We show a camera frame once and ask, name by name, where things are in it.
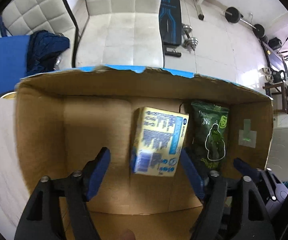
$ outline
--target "green tape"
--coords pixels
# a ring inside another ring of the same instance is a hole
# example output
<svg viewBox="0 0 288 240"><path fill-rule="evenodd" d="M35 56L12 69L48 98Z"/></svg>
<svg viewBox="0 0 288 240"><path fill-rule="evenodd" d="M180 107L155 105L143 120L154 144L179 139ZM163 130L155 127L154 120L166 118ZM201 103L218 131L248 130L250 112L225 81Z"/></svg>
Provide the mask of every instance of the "green tape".
<svg viewBox="0 0 288 240"><path fill-rule="evenodd" d="M244 119L243 141L251 141L250 138L251 119Z"/></svg>

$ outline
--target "dumbbell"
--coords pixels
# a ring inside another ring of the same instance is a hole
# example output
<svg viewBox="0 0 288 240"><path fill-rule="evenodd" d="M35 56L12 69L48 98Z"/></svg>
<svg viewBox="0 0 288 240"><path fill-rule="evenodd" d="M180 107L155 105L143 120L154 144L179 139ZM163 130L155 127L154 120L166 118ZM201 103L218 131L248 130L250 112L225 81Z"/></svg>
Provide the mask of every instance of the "dumbbell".
<svg viewBox="0 0 288 240"><path fill-rule="evenodd" d="M198 40L195 37L190 37L189 34L192 32L192 27L190 25L186 25L182 23L182 34L186 35L186 39L184 40L184 47L190 47L193 51L195 51L195 48L198 44Z"/></svg>
<svg viewBox="0 0 288 240"><path fill-rule="evenodd" d="M239 21L245 22L247 25L252 27L254 35L261 39L265 36L265 30L262 25L260 24L255 24L254 26L247 21L243 20L243 15L239 12L238 9L235 7L229 7L225 11L225 18L227 19L228 22L230 23L238 23Z"/></svg>

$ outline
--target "black cable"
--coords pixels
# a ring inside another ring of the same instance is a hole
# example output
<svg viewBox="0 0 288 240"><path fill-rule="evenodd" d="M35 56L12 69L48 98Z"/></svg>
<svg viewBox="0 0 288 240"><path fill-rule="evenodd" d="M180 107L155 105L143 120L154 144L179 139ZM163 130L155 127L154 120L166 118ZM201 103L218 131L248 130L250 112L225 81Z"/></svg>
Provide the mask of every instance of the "black cable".
<svg viewBox="0 0 288 240"><path fill-rule="evenodd" d="M286 38L285 42L282 44L282 47L284 46L284 44L288 41L288 37Z"/></svg>

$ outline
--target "blue mat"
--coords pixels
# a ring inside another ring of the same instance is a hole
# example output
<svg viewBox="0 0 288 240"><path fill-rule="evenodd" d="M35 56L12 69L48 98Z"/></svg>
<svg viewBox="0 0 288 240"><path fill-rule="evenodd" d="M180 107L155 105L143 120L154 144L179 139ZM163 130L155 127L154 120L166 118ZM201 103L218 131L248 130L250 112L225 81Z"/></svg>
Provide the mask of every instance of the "blue mat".
<svg viewBox="0 0 288 240"><path fill-rule="evenodd" d="M0 94L13 91L26 76L29 35L0 38Z"/></svg>

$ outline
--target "yellow box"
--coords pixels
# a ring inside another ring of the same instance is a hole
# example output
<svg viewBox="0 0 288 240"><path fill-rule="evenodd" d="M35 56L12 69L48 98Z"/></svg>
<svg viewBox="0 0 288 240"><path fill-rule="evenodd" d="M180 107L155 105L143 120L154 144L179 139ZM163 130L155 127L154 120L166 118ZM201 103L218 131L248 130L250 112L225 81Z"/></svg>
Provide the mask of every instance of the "yellow box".
<svg viewBox="0 0 288 240"><path fill-rule="evenodd" d="M151 107L140 110L131 166L134 173L173 177L179 162L188 114Z"/></svg>

